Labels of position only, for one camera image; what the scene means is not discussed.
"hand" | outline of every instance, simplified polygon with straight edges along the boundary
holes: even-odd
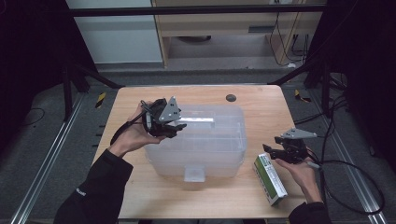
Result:
[[[291,164],[281,159],[276,159],[276,163],[287,169],[294,181],[301,187],[307,203],[322,202],[315,179],[315,170],[308,165],[310,161],[312,162],[310,158],[306,158],[301,163]]]
[[[142,113],[143,108],[141,104],[138,105],[136,111],[128,118],[132,120]],[[165,136],[153,137],[149,135],[142,124],[142,119],[138,119],[125,132],[120,134],[117,140],[111,145],[108,150],[118,157],[123,157],[126,153],[135,151],[147,144],[159,144]]]

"small round object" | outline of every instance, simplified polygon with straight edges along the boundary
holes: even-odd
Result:
[[[226,99],[228,102],[234,102],[234,101],[236,101],[236,96],[235,96],[234,94],[228,94],[228,95],[225,97],[225,99]]]

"wrist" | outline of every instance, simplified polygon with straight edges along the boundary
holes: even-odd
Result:
[[[125,154],[126,154],[126,152],[125,152],[125,150],[123,150],[120,146],[118,146],[117,144],[113,144],[112,146],[110,146],[108,149],[107,149],[109,152],[111,152],[113,155],[115,155],[115,156],[117,156],[117,157],[119,157],[119,158],[122,158]]]
[[[301,187],[307,203],[322,203],[320,192],[317,184]]]

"metal rail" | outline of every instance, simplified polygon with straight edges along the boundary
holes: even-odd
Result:
[[[81,108],[81,103],[84,99],[85,93],[79,93],[78,98],[74,103],[74,110],[73,113],[71,114],[70,118],[67,121],[64,121],[64,124],[61,127],[61,130],[58,132],[57,136],[55,137],[54,142],[52,143],[51,148],[49,149],[49,152],[44,159],[43,163],[41,164],[40,169],[38,170],[37,174],[35,175],[35,179],[28,189],[26,195],[24,196],[20,206],[18,207],[17,211],[13,215],[11,219],[11,224],[23,224],[26,222],[27,218],[30,215],[30,212],[32,211],[33,206],[35,205],[35,201],[38,198],[38,195],[40,194],[41,190],[44,187],[44,184],[46,183],[46,180],[50,174],[50,170],[53,166],[53,164],[56,161],[56,158],[58,157],[59,152],[61,151],[61,148],[64,144],[64,140],[66,139],[66,136],[68,135],[75,119],[78,114],[78,111]]]
[[[318,111],[321,111],[321,106],[320,106],[320,97],[315,91],[310,92],[312,95],[313,102],[315,103]],[[330,122],[327,118],[322,116],[323,122],[328,128],[330,125]],[[335,152],[337,153],[338,157],[342,161],[346,161],[352,164],[355,164],[349,155],[347,148],[345,147],[343,140],[341,139],[340,135],[336,130],[334,130],[333,134],[329,137],[332,140],[332,143],[334,145]],[[361,174],[360,171],[356,169],[352,169],[351,167],[346,168],[346,174],[349,177],[349,180],[358,195],[359,200],[361,201],[361,205],[363,206],[364,210],[366,212],[374,212],[379,208],[379,205],[375,199],[375,196],[371,192],[368,184],[365,181],[364,176]],[[388,223],[387,220],[385,219],[384,215],[382,212],[375,214],[375,215],[370,215],[368,216],[370,221],[373,224],[386,224]]]
[[[224,14],[224,13],[267,13],[267,12],[316,12],[331,8],[326,4],[286,4],[286,5],[231,5],[194,7],[113,7],[113,8],[71,8],[69,10],[48,11],[47,14],[72,17],[111,17],[142,15],[179,14]]]

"gray carpet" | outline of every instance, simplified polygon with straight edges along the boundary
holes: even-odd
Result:
[[[213,36],[209,42],[191,44],[176,38],[172,41],[173,47],[169,52],[170,59],[166,69],[145,67],[133,73],[103,71],[102,75],[127,86],[263,84],[291,71],[291,68],[279,66],[274,62],[271,49],[263,40],[262,36]],[[92,87],[89,93],[84,93],[76,122],[35,202],[30,219],[51,220],[62,201],[83,181],[89,171],[117,90],[111,90],[92,78],[87,79]],[[319,113],[315,103],[306,103],[294,97],[294,90],[302,87],[303,80],[304,75],[299,75],[282,88],[294,120]],[[103,91],[106,92],[106,99],[100,108],[95,108],[98,95]],[[318,92],[319,90],[310,90],[305,93],[312,97]],[[332,98],[335,99],[338,95],[340,92],[332,91]],[[40,109],[32,110],[26,118],[26,124],[33,124],[20,127],[18,134],[11,140],[7,153],[1,157],[0,223],[8,223],[6,220],[16,212],[42,161],[46,158],[63,124],[63,97],[62,85],[38,94],[33,107]],[[383,158],[370,155],[369,146],[359,125],[345,107],[335,112],[334,120],[336,131],[342,137],[353,161],[367,171],[383,190],[387,199],[383,214],[388,223],[396,223],[396,201],[392,197],[396,191],[396,175]],[[319,136],[326,133],[322,118],[299,124],[297,127]],[[320,155],[323,138],[309,139],[305,142]],[[334,142],[328,141],[326,160],[339,159],[335,149]],[[324,170],[329,188],[337,198],[361,209],[360,199],[350,184],[345,167],[325,165]],[[345,209],[332,198],[328,198],[328,205],[334,223],[371,223],[367,216]],[[285,220],[272,219],[270,223],[285,223]]]
[[[113,81],[127,86],[133,85],[188,85],[188,84],[230,84],[230,83],[265,83],[281,74],[264,70],[218,70],[175,72],[160,74],[158,72],[142,74],[107,74]],[[62,151],[49,174],[49,178],[42,189],[30,218],[51,219],[57,208],[69,193],[87,174],[93,159],[96,146],[100,141],[108,114],[115,99],[116,90],[89,79],[92,84],[89,93],[84,93],[84,101],[78,113],[77,120],[69,133]],[[314,103],[296,100],[293,86],[301,83],[291,83],[284,87],[283,92],[290,108],[293,119],[303,119],[318,113]],[[100,108],[95,108],[98,95],[105,91],[106,99]],[[0,170],[0,219],[9,219],[32,183],[41,162],[44,160],[56,133],[62,125],[64,116],[63,89],[56,86],[37,95],[33,107],[45,111],[44,117],[38,122],[23,126],[9,146],[8,154],[1,161]],[[26,122],[41,117],[41,110],[33,110]],[[343,138],[348,152],[354,162],[366,170],[383,190],[387,198],[387,205],[383,211],[389,223],[396,223],[394,214],[396,202],[392,198],[396,190],[396,176],[390,170],[384,159],[370,156],[368,145],[362,136],[358,124],[346,107],[335,113],[335,127]],[[326,127],[321,118],[297,126],[309,132],[323,136]],[[320,155],[323,138],[306,140],[316,153]],[[331,141],[326,146],[326,159],[338,159]],[[361,204],[354,188],[348,181],[345,168],[339,165],[325,165],[326,180],[335,195],[343,202],[361,210]],[[359,215],[345,209],[334,199],[328,199],[329,211],[334,223],[371,223],[367,216]],[[284,223],[284,220],[271,220],[271,223]]]

